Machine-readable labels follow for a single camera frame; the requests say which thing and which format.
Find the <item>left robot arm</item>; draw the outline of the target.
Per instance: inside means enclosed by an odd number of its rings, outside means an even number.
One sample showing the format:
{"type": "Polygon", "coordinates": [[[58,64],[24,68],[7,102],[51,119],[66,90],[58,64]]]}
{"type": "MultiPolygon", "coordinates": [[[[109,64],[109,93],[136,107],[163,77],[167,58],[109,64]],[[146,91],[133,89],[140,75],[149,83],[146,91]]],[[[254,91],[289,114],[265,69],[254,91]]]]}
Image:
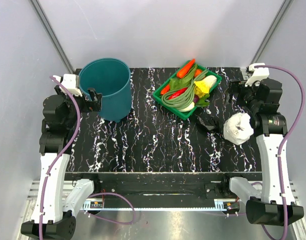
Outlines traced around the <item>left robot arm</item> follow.
{"type": "Polygon", "coordinates": [[[88,197],[99,196],[102,190],[95,178],[78,178],[70,194],[63,198],[66,168],[79,132],[81,113],[100,111],[102,94],[89,88],[90,99],[86,99],[82,93],[66,94],[59,86],[54,89],[56,94],[43,101],[37,200],[30,220],[20,229],[22,235],[37,240],[70,240],[84,202],[88,197]]]}

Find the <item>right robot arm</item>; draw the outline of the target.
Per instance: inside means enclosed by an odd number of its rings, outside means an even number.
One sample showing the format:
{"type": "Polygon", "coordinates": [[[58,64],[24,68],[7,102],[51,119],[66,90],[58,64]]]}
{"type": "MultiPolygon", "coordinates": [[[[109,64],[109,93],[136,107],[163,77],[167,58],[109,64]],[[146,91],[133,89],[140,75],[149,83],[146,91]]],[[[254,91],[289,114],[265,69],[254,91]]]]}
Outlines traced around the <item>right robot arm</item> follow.
{"type": "Polygon", "coordinates": [[[288,133],[286,118],[278,112],[282,83],[265,78],[248,84],[231,80],[226,100],[248,108],[248,121],[260,153],[262,189],[257,190],[244,177],[231,177],[220,186],[226,198],[236,195],[244,204],[251,224],[283,226],[304,217],[302,206],[296,205],[288,177],[286,147],[280,146],[288,133]]]}

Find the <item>black trash bag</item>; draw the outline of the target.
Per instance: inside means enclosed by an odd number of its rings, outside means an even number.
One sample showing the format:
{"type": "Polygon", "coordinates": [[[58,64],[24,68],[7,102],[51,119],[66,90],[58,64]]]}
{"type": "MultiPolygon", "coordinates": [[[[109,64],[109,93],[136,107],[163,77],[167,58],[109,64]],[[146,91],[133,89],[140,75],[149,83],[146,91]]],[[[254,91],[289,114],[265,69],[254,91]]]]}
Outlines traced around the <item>black trash bag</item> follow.
{"type": "Polygon", "coordinates": [[[197,123],[209,133],[220,133],[224,132],[224,122],[213,116],[197,116],[197,123]]]}

